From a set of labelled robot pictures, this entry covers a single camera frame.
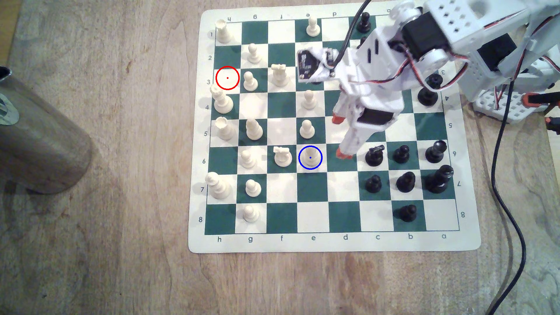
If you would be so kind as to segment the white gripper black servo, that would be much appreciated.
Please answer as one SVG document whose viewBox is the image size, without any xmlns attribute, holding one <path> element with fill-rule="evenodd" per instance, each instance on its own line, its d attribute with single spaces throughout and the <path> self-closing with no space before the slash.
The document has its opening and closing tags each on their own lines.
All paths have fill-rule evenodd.
<svg viewBox="0 0 560 315">
<path fill-rule="evenodd" d="M 373 131 L 387 129 L 404 109 L 397 98 L 410 87 L 410 62 L 401 39 L 398 26 L 378 26 L 361 45 L 340 52 L 342 59 L 336 66 L 340 96 L 332 123 L 347 120 L 351 127 L 337 158 L 352 159 Z"/>
</svg>

